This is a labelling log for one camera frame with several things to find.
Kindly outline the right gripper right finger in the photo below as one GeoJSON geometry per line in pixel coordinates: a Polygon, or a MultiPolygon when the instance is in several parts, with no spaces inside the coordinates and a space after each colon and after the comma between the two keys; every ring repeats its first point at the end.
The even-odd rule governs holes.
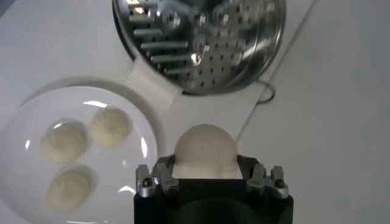
{"type": "Polygon", "coordinates": [[[282,166],[274,166],[268,175],[265,166],[256,158],[238,155],[237,162],[250,194],[263,196],[267,189],[274,198],[289,197],[282,166]]]}

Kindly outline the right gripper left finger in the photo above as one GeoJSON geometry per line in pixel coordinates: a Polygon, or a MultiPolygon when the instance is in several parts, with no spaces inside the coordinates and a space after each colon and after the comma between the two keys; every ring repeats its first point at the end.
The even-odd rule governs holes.
{"type": "Polygon", "coordinates": [[[140,197],[153,197],[157,192],[157,186],[164,195],[175,196],[179,191],[179,180],[174,178],[173,168],[175,155],[160,157],[154,165],[152,172],[146,164],[136,168],[136,193],[140,197]]]}

